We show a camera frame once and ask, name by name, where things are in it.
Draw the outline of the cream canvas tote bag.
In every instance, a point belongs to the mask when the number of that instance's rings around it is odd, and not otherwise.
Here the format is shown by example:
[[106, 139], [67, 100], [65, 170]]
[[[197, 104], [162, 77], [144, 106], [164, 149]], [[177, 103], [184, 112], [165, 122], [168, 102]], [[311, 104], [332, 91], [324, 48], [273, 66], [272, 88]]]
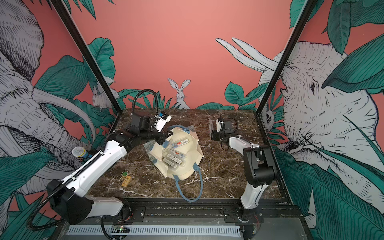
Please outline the cream canvas tote bag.
[[[152, 140], [144, 144], [150, 161], [166, 178], [175, 180], [181, 197], [187, 202], [194, 203], [203, 193], [203, 175], [199, 164], [204, 157], [199, 138], [193, 125], [184, 127], [174, 125], [168, 127], [172, 135], [162, 145]], [[200, 192], [195, 199], [187, 198], [180, 187], [180, 181], [189, 178], [193, 173], [200, 177]]]

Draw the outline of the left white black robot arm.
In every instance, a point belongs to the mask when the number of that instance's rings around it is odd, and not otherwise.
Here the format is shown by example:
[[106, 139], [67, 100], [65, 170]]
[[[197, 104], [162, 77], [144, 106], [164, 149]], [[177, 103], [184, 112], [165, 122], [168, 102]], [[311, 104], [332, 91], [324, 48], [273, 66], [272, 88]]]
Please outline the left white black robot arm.
[[123, 200], [115, 197], [92, 197], [88, 195], [88, 191], [133, 148], [152, 140], [162, 145], [172, 134], [171, 131], [157, 130], [144, 130], [137, 135], [125, 130], [111, 133], [101, 150], [83, 166], [61, 181], [53, 180], [48, 184], [51, 208], [70, 225], [76, 225], [87, 218], [128, 216], [128, 211], [123, 209]]

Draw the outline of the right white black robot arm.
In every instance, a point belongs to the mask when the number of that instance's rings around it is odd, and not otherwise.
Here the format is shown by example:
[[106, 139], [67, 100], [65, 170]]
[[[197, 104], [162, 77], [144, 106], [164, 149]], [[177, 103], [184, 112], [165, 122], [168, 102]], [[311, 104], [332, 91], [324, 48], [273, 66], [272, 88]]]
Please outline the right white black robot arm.
[[257, 208], [263, 192], [278, 174], [271, 147], [253, 144], [240, 135], [224, 135], [215, 130], [211, 131], [211, 139], [243, 155], [247, 186], [241, 202], [246, 210]]

